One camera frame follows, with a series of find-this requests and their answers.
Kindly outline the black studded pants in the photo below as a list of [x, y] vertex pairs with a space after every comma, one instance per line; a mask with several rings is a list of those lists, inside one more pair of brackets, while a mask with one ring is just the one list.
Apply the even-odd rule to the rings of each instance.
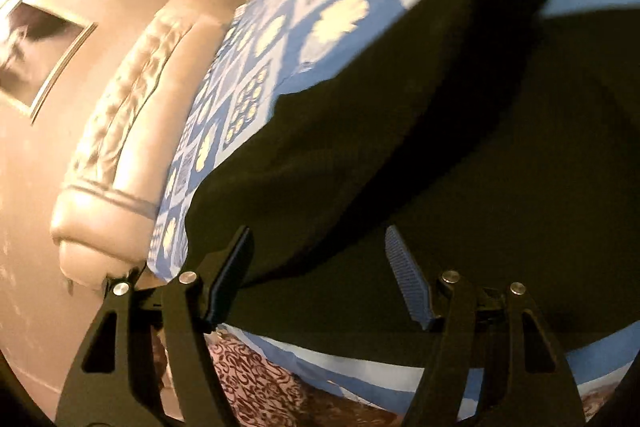
[[281, 95], [198, 187], [186, 269], [250, 228], [238, 329], [421, 365], [385, 256], [522, 282], [567, 350], [639, 317], [639, 13], [421, 0], [333, 78]]

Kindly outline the pink floral patterned trousers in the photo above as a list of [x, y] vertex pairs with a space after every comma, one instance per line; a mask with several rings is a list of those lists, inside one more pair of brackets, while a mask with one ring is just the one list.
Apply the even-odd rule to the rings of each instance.
[[297, 375], [224, 329], [205, 340], [242, 426], [399, 426], [413, 398], [317, 367]]

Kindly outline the cream tufted leather headboard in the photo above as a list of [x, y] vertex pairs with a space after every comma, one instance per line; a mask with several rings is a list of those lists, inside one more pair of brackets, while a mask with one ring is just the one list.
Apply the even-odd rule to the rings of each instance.
[[108, 80], [52, 212], [67, 280], [98, 289], [145, 265], [169, 166], [233, 14], [216, 0], [169, 0]]

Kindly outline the blue patterned bed sheet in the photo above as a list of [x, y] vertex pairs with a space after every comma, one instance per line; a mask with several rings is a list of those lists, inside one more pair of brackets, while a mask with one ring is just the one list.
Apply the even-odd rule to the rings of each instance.
[[[150, 270], [170, 281], [188, 254], [186, 215], [206, 178], [237, 158], [277, 104], [345, 69], [423, 0], [250, 0], [234, 14], [198, 85], [168, 170], [150, 239]], [[490, 148], [427, 207], [429, 251], [479, 261], [485, 273], [512, 255], [568, 262], [579, 291], [552, 281], [553, 324], [564, 337], [588, 335], [567, 355], [580, 395], [619, 383], [639, 349], [639, 322], [622, 312], [612, 329], [594, 305], [615, 274], [622, 296], [639, 285], [639, 173], [614, 173], [598, 152], [620, 135], [624, 114], [591, 72], [542, 118], [550, 132], [526, 127], [505, 150]]]

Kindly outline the framed wall picture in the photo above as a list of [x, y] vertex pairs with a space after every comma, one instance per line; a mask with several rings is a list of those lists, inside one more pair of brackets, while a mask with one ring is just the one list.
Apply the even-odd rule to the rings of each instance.
[[34, 120], [64, 69], [96, 29], [38, 0], [1, 7], [1, 100]]

